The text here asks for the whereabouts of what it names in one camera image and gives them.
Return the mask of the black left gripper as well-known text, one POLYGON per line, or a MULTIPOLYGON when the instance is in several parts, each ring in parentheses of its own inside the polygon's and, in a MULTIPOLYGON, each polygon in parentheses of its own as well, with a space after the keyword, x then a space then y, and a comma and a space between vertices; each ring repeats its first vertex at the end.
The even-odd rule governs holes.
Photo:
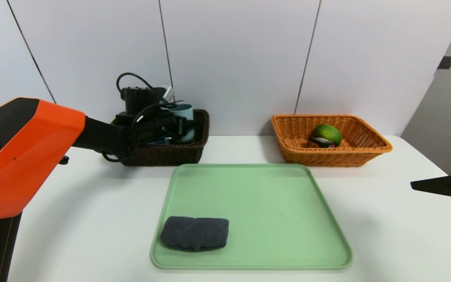
POLYGON ((196 120, 186 119, 179 116, 167 116, 155 120, 159 135, 170 138, 182 138, 187 130, 193 130, 196 120))

